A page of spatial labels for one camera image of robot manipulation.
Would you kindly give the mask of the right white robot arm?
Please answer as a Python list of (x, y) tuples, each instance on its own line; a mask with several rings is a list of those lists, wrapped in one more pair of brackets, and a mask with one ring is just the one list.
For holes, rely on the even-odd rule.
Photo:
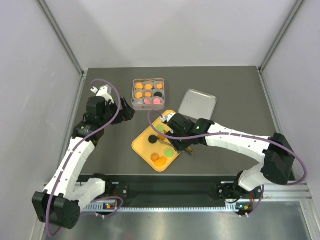
[(178, 152), (191, 145), (204, 145), (233, 151), (257, 161), (252, 168), (240, 171), (233, 185), (223, 191), (228, 199), (245, 198), (265, 184), (285, 186), (289, 182), (295, 158), (282, 134), (274, 133), (272, 137), (248, 135), (208, 119), (193, 122), (179, 113), (162, 115), (160, 119), (169, 127), (168, 139)]

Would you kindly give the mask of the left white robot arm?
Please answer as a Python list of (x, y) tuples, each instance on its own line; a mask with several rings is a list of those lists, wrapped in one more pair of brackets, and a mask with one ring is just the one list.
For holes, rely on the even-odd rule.
[(95, 198), (109, 198), (114, 191), (106, 177), (90, 178), (83, 186), (76, 188), (79, 175), (100, 138), (105, 125), (116, 125), (130, 121), (135, 110), (124, 97), (120, 106), (107, 96), (90, 97), (86, 103), (86, 113), (77, 124), (69, 142), (65, 156), (50, 182), (41, 192), (35, 192), (32, 204), (38, 220), (57, 227), (72, 229), (80, 218), (80, 213)]

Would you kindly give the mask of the chocolate chip cookie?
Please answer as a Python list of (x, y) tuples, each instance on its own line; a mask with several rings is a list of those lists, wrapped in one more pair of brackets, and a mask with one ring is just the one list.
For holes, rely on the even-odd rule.
[(159, 139), (163, 140), (163, 141), (166, 139), (166, 137), (164, 137), (164, 136), (162, 136), (162, 135), (160, 135), (160, 134), (159, 134), (157, 137), (158, 137)]

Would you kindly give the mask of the round biscuit cookie top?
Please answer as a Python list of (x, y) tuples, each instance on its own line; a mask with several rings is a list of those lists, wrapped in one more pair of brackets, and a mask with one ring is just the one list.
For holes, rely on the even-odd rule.
[(152, 90), (154, 87), (151, 83), (147, 83), (145, 86), (144, 86), (144, 89), (145, 90)]

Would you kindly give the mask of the pink sandwich cookie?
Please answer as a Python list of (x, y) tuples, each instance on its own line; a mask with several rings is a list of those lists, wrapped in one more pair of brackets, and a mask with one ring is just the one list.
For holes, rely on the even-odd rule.
[(151, 104), (151, 101), (150, 101), (149, 99), (145, 98), (145, 99), (144, 99), (144, 103), (145, 103), (146, 105), (149, 105), (149, 104)]
[(153, 104), (159, 105), (159, 104), (161, 104), (161, 103), (162, 103), (162, 100), (161, 100), (160, 98), (154, 98), (154, 99), (153, 99)]

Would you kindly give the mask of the silver tin lid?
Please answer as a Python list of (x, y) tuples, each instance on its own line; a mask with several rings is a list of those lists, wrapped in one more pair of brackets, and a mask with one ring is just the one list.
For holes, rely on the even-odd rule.
[(194, 119), (210, 120), (213, 116), (217, 98), (208, 93), (189, 89), (186, 91), (179, 106), (178, 113)]

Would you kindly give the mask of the round biscuit cookie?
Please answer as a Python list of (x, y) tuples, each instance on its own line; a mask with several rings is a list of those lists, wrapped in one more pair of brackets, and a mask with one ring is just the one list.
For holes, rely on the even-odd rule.
[(143, 90), (144, 89), (144, 85), (141, 82), (136, 83), (134, 87), (136, 90)]
[(147, 83), (145, 86), (144, 86), (144, 89), (145, 90), (152, 90), (154, 87), (151, 83)]
[(136, 92), (135, 95), (134, 95), (134, 97), (136, 99), (141, 99), (143, 96), (144, 96), (144, 94), (142, 92)]

